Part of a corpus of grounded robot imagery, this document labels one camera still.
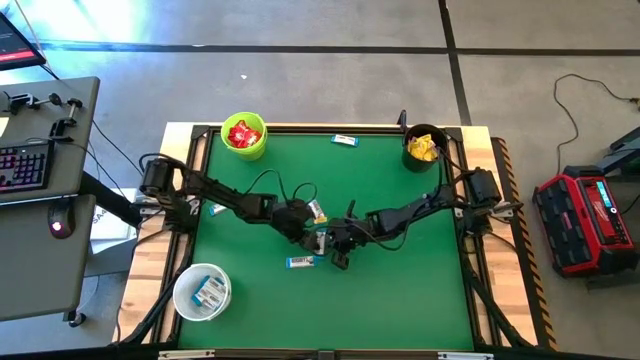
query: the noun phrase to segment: red battery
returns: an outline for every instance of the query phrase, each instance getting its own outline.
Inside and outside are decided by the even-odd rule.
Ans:
[[[600,168],[567,166],[535,188],[533,203],[560,275],[606,275],[636,268],[638,254]]]

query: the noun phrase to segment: yellow and black tape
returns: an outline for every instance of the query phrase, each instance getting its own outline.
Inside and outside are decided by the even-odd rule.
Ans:
[[[493,151],[498,165],[498,173],[504,198],[507,201],[521,202],[520,192],[516,184],[515,174],[511,165],[511,157],[507,144],[503,139],[492,138]],[[548,348],[558,350],[556,337],[551,325],[551,315],[547,300],[544,296],[542,279],[536,264],[533,245],[527,227],[527,221],[522,209],[518,209],[514,221],[511,223],[513,238],[518,249],[518,259],[522,270],[523,281],[527,291],[531,316],[535,327],[539,345],[547,345]]]

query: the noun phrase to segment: monitor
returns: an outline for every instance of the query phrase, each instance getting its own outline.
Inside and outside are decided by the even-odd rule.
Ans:
[[[45,58],[9,19],[0,13],[0,71],[45,63]]]

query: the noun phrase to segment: rgb keyboard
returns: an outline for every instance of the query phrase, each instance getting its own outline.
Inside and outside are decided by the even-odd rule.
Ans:
[[[0,194],[47,187],[53,141],[0,146]]]

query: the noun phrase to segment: concrete floor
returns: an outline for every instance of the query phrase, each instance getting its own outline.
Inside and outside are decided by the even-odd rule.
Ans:
[[[153,6],[151,1],[134,0],[21,3],[43,41],[445,46],[437,0],[185,0]],[[458,47],[640,48],[636,0],[447,3]],[[9,9],[9,17],[31,37],[15,9]],[[168,121],[221,121],[237,111],[255,111],[277,122],[394,123],[405,108],[410,123],[460,124],[446,55],[108,51],[47,51],[46,55],[60,77],[101,78],[95,120],[132,158],[158,149]],[[575,72],[604,81],[620,95],[640,96],[637,64],[638,57],[460,56],[471,121],[507,141],[524,194],[554,174],[555,145],[573,135],[569,120],[553,102],[554,80]],[[39,68],[20,69],[1,72],[0,84],[49,78]],[[559,96],[581,132],[577,141],[564,147],[563,164],[593,163],[611,141],[640,120],[631,105],[610,98],[593,84],[566,80]],[[98,158],[114,179],[121,186],[137,186],[139,176],[130,165],[99,135],[92,138]],[[92,172],[94,164],[88,162],[87,170]],[[622,194],[618,202],[628,203],[635,191]],[[561,350],[638,358],[640,287],[589,293],[581,281],[560,279],[549,266],[528,204],[525,212]],[[85,281],[83,299],[94,285],[95,279]],[[87,305],[92,322],[78,329],[68,329],[59,315],[0,323],[0,353],[107,344],[123,286],[121,276],[103,278]]]

